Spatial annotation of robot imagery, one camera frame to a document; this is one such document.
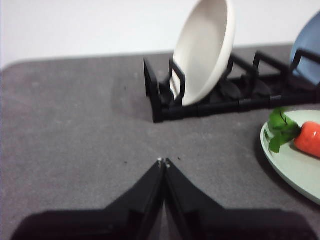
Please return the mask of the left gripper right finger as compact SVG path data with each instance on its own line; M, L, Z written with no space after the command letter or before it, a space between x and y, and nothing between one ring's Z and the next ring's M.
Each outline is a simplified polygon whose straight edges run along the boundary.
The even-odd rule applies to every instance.
M281 209L225 208L166 158L165 203L172 233L182 240L314 240L307 220Z

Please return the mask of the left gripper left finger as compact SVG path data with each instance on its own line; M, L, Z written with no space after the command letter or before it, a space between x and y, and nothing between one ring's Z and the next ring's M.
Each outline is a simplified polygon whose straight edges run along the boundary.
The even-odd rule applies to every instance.
M13 240L148 240L163 207L165 164L158 159L123 195L102 209L50 210L27 216Z

